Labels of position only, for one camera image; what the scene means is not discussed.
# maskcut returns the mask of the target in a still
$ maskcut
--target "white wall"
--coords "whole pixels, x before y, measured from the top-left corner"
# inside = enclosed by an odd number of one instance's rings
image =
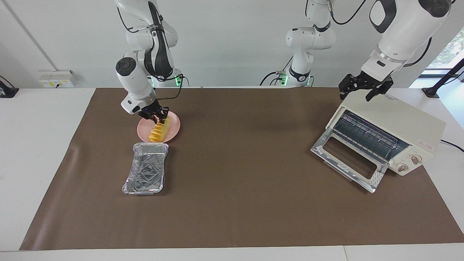
[[[11,6],[58,69],[74,71],[80,87],[121,86],[114,66],[130,46],[113,0],[1,1]],[[172,49],[176,67],[196,86],[258,85],[291,57],[287,31],[310,26],[304,0],[158,2],[164,18],[179,33],[179,44]],[[334,7],[338,20],[347,19],[360,2],[338,1]],[[337,42],[332,49],[314,51],[315,85],[337,86],[346,74],[359,73],[380,39],[368,18],[373,2],[368,0],[351,23],[333,25]],[[424,60],[395,75],[396,87],[408,87],[464,27],[463,12],[464,2],[459,0]],[[2,15],[0,22],[0,73],[19,87],[38,87],[37,71],[51,65],[11,15]],[[137,21],[127,18],[127,23]]]

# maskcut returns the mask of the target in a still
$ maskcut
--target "brown tablecloth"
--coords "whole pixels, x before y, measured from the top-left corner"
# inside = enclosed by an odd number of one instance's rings
[[[176,90],[160,90],[159,96]],[[336,89],[187,89],[164,190],[121,192],[139,142],[123,89],[97,89],[21,250],[464,242],[424,168],[370,194],[311,146]]]

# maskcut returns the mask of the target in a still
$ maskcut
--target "table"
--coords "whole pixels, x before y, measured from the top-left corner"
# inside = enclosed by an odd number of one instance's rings
[[[27,232],[53,175],[95,89],[24,89],[15,99],[0,100],[0,250],[16,251]],[[421,90],[393,89],[392,95],[444,120],[443,139],[464,144],[464,131],[440,100],[426,98]],[[461,230],[464,230],[464,156],[453,147],[441,144],[437,156],[425,167]],[[464,244],[407,246],[338,246],[307,248],[228,248],[228,249],[147,249],[147,250],[74,250],[50,252],[2,252],[0,259],[79,259],[123,258],[125,255],[158,256],[167,260],[211,259],[269,260],[282,257],[295,260],[362,260],[363,255],[393,259],[410,254],[407,260],[423,258],[459,260]]]

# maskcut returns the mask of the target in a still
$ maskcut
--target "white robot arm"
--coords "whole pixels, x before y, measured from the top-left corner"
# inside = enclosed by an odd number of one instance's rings
[[[179,86],[182,74],[174,67],[170,47],[177,45],[178,35],[160,15],[156,0],[115,0],[118,10],[147,23],[146,27],[127,28],[126,38],[136,51],[128,52],[116,65],[116,73],[129,93],[121,106],[129,114],[162,123],[169,108],[161,107],[156,87]]]
[[[367,101],[385,94],[393,85],[391,75],[440,28],[450,9],[451,0],[376,0],[370,20],[382,39],[360,75],[349,74],[339,84],[340,98],[359,89],[371,90]]]
[[[327,0],[309,0],[306,14],[313,26],[293,28],[286,37],[287,46],[293,51],[293,62],[285,72],[289,86],[307,85],[314,62],[310,50],[329,49],[335,43]]]

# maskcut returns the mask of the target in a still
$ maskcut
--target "silver tray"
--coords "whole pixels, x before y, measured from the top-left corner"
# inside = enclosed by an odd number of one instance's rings
[[[163,143],[137,143],[129,177],[122,187],[125,194],[152,195],[164,185],[164,160],[169,146]]]

